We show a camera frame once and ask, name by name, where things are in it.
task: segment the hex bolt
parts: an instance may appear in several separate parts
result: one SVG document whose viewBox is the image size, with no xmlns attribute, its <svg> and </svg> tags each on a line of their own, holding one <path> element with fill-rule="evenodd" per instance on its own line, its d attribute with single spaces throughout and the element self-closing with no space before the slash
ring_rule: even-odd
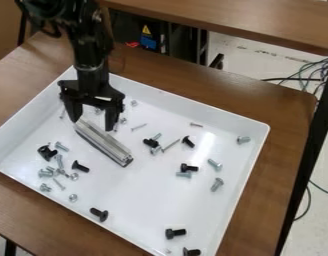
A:
<svg viewBox="0 0 328 256">
<path fill-rule="evenodd" d="M 222 164 L 215 162 L 213 159 L 208 159 L 208 163 L 214 167 L 215 171 L 221 171 L 222 169 Z"/>
<path fill-rule="evenodd" d="M 251 141 L 251 138 L 248 137 L 248 136 L 239 136 L 237 139 L 236 139 L 236 142 L 239 144 L 239 145 L 242 145 L 244 143 L 248 143 Z"/>
<path fill-rule="evenodd" d="M 187 248 L 183 248 L 183 256 L 199 256 L 201 255 L 201 250 L 194 249 L 194 250 L 188 250 Z"/>
<path fill-rule="evenodd" d="M 192 174 L 191 172 L 176 172 L 176 176 L 191 179 Z"/>
<path fill-rule="evenodd" d="M 191 140 L 189 140 L 189 136 L 185 136 L 182 140 L 182 143 L 187 144 L 191 148 L 195 147 L 195 144 Z"/>
<path fill-rule="evenodd" d="M 224 184 L 223 180 L 220 178 L 215 178 L 213 186 L 210 188 L 212 192 L 215 192 L 220 186 Z"/>
<path fill-rule="evenodd" d="M 89 172 L 89 170 L 90 170 L 88 167 L 79 164 L 77 160 L 75 160 L 73 162 L 73 164 L 71 165 L 71 169 L 73 169 L 73 170 L 77 169 L 82 172 Z"/>
<path fill-rule="evenodd" d="M 65 152 L 69 152 L 69 148 L 67 148 L 66 146 L 64 146 L 61 142 L 57 141 L 55 143 L 55 148 L 57 149 L 62 149 Z"/>
<path fill-rule="evenodd" d="M 108 218 L 108 211 L 100 211 L 96 208 L 90 208 L 90 213 L 99 217 L 100 222 L 104 222 Z"/>
<path fill-rule="evenodd" d="M 185 229 L 172 230 L 168 228 L 165 230 L 165 236 L 168 240 L 173 239 L 175 236 L 184 236 L 187 234 Z"/>
<path fill-rule="evenodd" d="M 65 190 L 65 186 L 63 186 L 56 178 L 52 178 L 52 180 L 56 183 L 56 185 L 63 191 Z"/>
<path fill-rule="evenodd" d="M 197 172 L 198 167 L 197 166 L 189 166 L 187 164 L 181 164 L 181 172 L 187 172 L 187 171 L 192 171 L 192 172 Z"/>
</svg>

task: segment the black screw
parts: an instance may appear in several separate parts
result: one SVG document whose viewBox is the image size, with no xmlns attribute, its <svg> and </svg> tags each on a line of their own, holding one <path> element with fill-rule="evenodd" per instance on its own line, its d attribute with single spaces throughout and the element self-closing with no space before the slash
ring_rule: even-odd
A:
<svg viewBox="0 0 328 256">
<path fill-rule="evenodd" d="M 100 211 L 96 208 L 90 208 L 90 213 L 94 214 L 95 216 L 98 216 L 100 218 L 100 222 L 104 222 L 107 220 L 108 217 L 108 211 Z"/>
<path fill-rule="evenodd" d="M 181 172 L 186 172 L 186 171 L 197 172 L 198 167 L 197 166 L 189 166 L 187 164 L 181 164 Z"/>
<path fill-rule="evenodd" d="M 187 233 L 185 229 L 172 230 L 171 228 L 165 230 L 165 236 L 167 239 L 172 239 L 175 236 L 183 236 Z"/>
<path fill-rule="evenodd" d="M 89 168 L 83 165 L 80 165 L 77 160 L 75 160 L 71 166 L 71 169 L 77 169 L 83 172 L 89 172 Z"/>
<path fill-rule="evenodd" d="M 188 250 L 187 248 L 183 248 L 183 256 L 198 256 L 201 255 L 201 250 L 194 249 L 194 250 Z"/>
<path fill-rule="evenodd" d="M 182 143 L 187 144 L 191 148 L 195 147 L 195 144 L 191 140 L 189 140 L 189 136 L 185 136 L 182 140 Z"/>
</svg>

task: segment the cable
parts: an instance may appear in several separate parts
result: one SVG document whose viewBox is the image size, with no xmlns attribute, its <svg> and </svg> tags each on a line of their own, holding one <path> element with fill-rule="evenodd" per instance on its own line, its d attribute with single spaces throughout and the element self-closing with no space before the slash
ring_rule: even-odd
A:
<svg viewBox="0 0 328 256">
<path fill-rule="evenodd" d="M 311 192 L 310 192 L 309 187 L 307 187 L 307 194 L 308 194 L 308 204 L 307 204 L 307 207 L 305 208 L 304 212 L 301 215 L 299 215 L 298 217 L 296 217 L 294 219 L 294 221 L 297 221 L 297 220 L 300 220 L 301 218 L 303 218 L 308 213 L 308 211 L 310 210 L 310 206 L 311 206 Z"/>
</svg>

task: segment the machine screw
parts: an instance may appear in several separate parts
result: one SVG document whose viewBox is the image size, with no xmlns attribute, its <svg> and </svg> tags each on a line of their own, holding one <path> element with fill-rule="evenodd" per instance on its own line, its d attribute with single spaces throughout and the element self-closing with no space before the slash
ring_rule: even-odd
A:
<svg viewBox="0 0 328 256">
<path fill-rule="evenodd" d="M 99 217 L 100 222 L 104 222 L 108 218 L 108 211 L 100 211 L 96 208 L 90 208 L 90 213 Z"/>
<path fill-rule="evenodd" d="M 187 248 L 183 248 L 183 256 L 199 256 L 201 255 L 201 250 L 194 249 L 194 250 L 188 250 Z"/>
<path fill-rule="evenodd" d="M 187 171 L 192 171 L 192 172 L 197 172 L 198 167 L 197 166 L 189 166 L 187 164 L 181 164 L 181 172 L 187 172 Z"/>
<path fill-rule="evenodd" d="M 56 185 L 63 191 L 65 190 L 65 186 L 63 186 L 56 178 L 52 178 L 52 180 L 56 183 Z"/>
<path fill-rule="evenodd" d="M 208 163 L 214 167 L 215 171 L 221 171 L 222 164 L 215 162 L 213 159 L 208 159 Z"/>
<path fill-rule="evenodd" d="M 189 136 L 185 136 L 182 140 L 182 143 L 187 144 L 191 148 L 195 147 L 195 144 L 191 140 L 189 140 Z"/>
<path fill-rule="evenodd" d="M 77 160 L 75 160 L 73 162 L 73 164 L 71 165 L 71 169 L 73 169 L 73 170 L 77 169 L 77 170 L 80 170 L 82 172 L 89 172 L 89 168 L 79 164 Z"/>
<path fill-rule="evenodd" d="M 162 149 L 162 152 L 165 153 L 169 148 L 171 148 L 171 147 L 173 147 L 174 145 L 176 145 L 179 141 L 180 141 L 180 139 L 175 140 L 175 141 L 172 142 L 171 144 L 167 145 L 165 148 Z"/>
<path fill-rule="evenodd" d="M 241 144 L 244 144 L 244 143 L 247 143 L 247 142 L 250 142 L 251 141 L 251 138 L 248 137 L 248 136 L 239 136 L 237 139 L 236 139 L 236 142 L 241 145 Z"/>
<path fill-rule="evenodd" d="M 171 228 L 168 228 L 165 230 L 165 236 L 167 239 L 172 239 L 175 236 L 184 236 L 187 234 L 187 231 L 185 229 L 178 229 L 178 230 L 172 230 Z"/>
<path fill-rule="evenodd" d="M 62 149 L 65 152 L 69 152 L 69 148 L 67 148 L 66 146 L 63 146 L 61 142 L 57 141 L 55 143 L 55 148 L 57 149 Z"/>
<path fill-rule="evenodd" d="M 223 180 L 220 178 L 215 178 L 213 186 L 210 188 L 212 192 L 215 192 L 220 186 L 224 184 Z"/>
</svg>

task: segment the table leg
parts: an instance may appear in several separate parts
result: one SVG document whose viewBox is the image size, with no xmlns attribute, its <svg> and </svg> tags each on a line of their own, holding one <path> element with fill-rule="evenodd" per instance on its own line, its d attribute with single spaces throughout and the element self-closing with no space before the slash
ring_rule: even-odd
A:
<svg viewBox="0 0 328 256">
<path fill-rule="evenodd" d="M 321 152 L 324 140 L 328 133 L 328 79 L 319 101 L 317 110 L 310 125 L 308 139 L 304 148 L 302 161 L 299 166 L 294 188 L 286 211 L 283 227 L 280 233 L 275 255 L 279 256 L 290 232 L 304 191 Z"/>
</svg>

